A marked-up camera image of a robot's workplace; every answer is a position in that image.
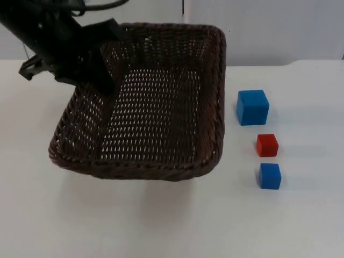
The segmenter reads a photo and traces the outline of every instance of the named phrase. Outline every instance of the blue cube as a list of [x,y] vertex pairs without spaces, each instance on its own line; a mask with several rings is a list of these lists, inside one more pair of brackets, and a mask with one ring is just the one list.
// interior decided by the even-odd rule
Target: blue cube
[[240,125],[265,125],[269,107],[269,101],[263,90],[239,91],[236,114]]
[[278,164],[260,164],[259,182],[262,189],[278,190],[281,185],[281,179],[282,176]]

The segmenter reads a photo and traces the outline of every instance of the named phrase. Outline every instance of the black cable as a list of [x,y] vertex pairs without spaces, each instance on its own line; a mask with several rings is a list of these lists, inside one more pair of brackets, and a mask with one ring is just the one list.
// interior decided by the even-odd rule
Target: black cable
[[53,10],[58,9],[58,10],[66,10],[66,11],[87,12],[87,11],[102,11],[102,10],[116,8],[118,6],[121,6],[121,5],[129,2],[129,0],[116,0],[116,1],[114,1],[112,3],[108,3],[108,4],[85,5],[85,6],[46,3],[46,2],[42,2],[40,0],[31,0],[31,2],[35,3],[35,4],[39,4],[45,8],[48,8],[48,9],[53,9]]

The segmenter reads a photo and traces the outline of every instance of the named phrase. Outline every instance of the background wall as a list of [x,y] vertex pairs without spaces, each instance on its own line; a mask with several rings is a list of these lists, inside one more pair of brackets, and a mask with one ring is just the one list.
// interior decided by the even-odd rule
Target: background wall
[[[90,4],[110,0],[88,0]],[[344,0],[184,0],[184,20],[220,27],[228,65],[283,65],[299,59],[341,59]],[[131,0],[88,12],[82,25],[114,17],[122,22],[180,23],[182,0]],[[0,59],[25,59],[21,42],[0,26]]]
[[343,0],[186,1],[187,21],[226,33],[228,65],[343,57]]

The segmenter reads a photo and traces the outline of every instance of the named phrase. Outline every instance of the brown wicker basket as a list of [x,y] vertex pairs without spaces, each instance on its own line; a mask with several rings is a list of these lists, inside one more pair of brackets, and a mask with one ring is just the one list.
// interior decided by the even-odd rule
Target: brown wicker basket
[[102,46],[119,95],[76,88],[49,147],[62,168],[107,179],[209,173],[224,137],[226,41],[213,26],[122,24]]

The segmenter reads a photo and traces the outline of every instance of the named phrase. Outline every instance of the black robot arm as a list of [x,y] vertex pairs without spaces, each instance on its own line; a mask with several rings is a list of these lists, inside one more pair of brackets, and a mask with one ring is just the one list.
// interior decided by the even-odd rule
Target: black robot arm
[[0,23],[36,53],[23,63],[21,75],[31,80],[49,71],[58,82],[90,82],[107,95],[117,90],[99,47],[105,41],[120,40],[123,32],[114,19],[82,27],[71,11],[82,13],[86,7],[93,6],[68,8],[56,0],[0,0]]

